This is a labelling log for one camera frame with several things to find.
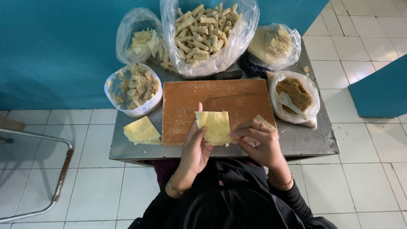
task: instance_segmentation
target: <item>clear plastic bag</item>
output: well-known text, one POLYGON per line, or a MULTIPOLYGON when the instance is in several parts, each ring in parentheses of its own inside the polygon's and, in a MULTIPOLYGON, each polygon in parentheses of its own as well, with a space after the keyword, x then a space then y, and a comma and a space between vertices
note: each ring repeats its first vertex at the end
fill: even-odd
POLYGON ((249 46, 256 32, 260 16, 256 0, 219 0, 217 2, 211 0, 160 0, 160 9, 163 35, 164 40, 168 44, 170 60, 178 72, 187 78, 213 75, 214 73, 225 71, 231 66, 249 46), (188 10, 192 11, 200 4, 204 4, 205 8, 214 8, 221 2, 223 2, 224 9, 232 7, 233 4, 237 3, 236 11, 243 14, 232 29, 228 46, 211 55, 209 59, 201 60, 198 65, 186 64, 181 52, 174 44, 175 20, 178 7, 185 13, 188 10))
POLYGON ((291 71, 276 71, 274 74, 267 74, 270 79, 269 96, 271 100, 271 105, 273 106, 273 112, 282 120, 291 122, 294 124, 301 124, 303 126, 308 126, 314 130, 317 128, 317 114, 319 111, 319 93, 314 82, 306 75, 299 73, 294 73, 291 71), (304 114, 307 116, 307 120, 303 120, 298 114, 288 113, 282 108, 280 96, 276 91, 277 84, 286 79, 298 79, 308 91, 312 98, 311 105, 305 109, 304 114))
MULTIPOLYGON (((264 68, 272 70, 281 70, 290 65, 293 65, 298 61, 301 53, 301 36, 296 29, 291 30, 285 24, 276 24, 276 23, 269 24, 266 26, 259 26, 258 29, 277 30, 279 26, 284 27, 291 38, 291 46, 289 48, 284 49, 288 53, 288 56, 274 54, 273 52, 255 51, 255 49, 252 48, 251 44, 247 48, 247 51, 251 54, 249 55, 250 62, 252 62, 255 65, 262 66, 264 68)), ((255 42, 256 43, 255 45, 258 45, 259 49, 265 50, 264 47, 259 47, 260 42, 258 42, 258 40, 256 39, 256 35, 254 35, 252 42, 255 42)))
POLYGON ((145 63, 151 56, 149 48, 138 54, 134 50, 128 50, 133 33, 147 28, 154 29, 159 36, 162 32, 160 20, 147 8, 133 8, 123 17, 116 34, 116 57, 120 62, 129 65, 145 63))

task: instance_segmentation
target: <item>wooden cutting board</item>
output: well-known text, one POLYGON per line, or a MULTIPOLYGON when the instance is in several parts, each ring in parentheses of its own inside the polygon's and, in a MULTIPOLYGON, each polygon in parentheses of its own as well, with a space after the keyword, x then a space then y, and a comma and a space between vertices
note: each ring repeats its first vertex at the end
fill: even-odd
POLYGON ((162 144, 182 145, 195 118, 198 102, 203 111, 228 111, 231 131, 261 115, 276 127, 264 79, 165 82, 162 144))

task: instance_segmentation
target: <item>plastic spoon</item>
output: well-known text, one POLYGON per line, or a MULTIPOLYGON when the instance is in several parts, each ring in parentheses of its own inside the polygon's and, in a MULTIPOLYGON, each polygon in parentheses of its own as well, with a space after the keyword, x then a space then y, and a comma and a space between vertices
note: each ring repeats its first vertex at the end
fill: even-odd
POLYGON ((280 92, 280 100, 282 105, 288 106, 295 113, 297 113, 303 120, 307 120, 305 114, 302 111, 300 111, 296 106, 294 106, 293 102, 291 102, 291 98, 287 93, 280 92))

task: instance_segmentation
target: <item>bracelet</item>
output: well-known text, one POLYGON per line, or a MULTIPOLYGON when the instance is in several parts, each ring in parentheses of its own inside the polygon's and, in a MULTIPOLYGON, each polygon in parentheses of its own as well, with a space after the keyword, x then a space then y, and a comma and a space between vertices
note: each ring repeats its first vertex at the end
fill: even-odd
POLYGON ((186 191, 188 191, 188 190, 190 190, 192 187, 189 187, 189 188, 187 188, 187 189, 185 189, 185 190, 179 190, 179 189, 177 189, 177 188, 175 188, 175 187, 173 187, 173 185, 172 185, 172 183, 171 183, 171 178, 170 178, 170 180, 168 181, 168 186, 170 186, 170 188, 172 189, 172 190, 175 190, 175 191, 177 191, 179 194, 181 194, 181 195, 183 195, 186 191))
POLYGON ((293 182, 293 180, 294 180, 293 173, 292 173, 292 172, 290 172, 290 173, 291 173, 291 180, 290 180, 290 182, 288 182, 288 183, 285 184, 285 185, 279 185, 279 184, 277 184, 277 183, 272 182, 272 181, 269 180, 269 179, 268 179, 268 180, 269 180, 270 184, 273 185, 273 186, 280 187, 280 188, 285 188, 285 187, 288 187, 288 186, 293 182))

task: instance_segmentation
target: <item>knife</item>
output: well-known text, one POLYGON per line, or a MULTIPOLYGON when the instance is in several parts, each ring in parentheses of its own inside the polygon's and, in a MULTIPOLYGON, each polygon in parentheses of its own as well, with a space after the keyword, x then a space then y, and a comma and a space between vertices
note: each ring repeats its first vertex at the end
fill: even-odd
POLYGON ((211 75, 211 76, 182 79, 181 81, 240 79, 242 76, 243 76, 243 71, 236 70, 236 71, 232 71, 232 72, 216 73, 215 75, 211 75))

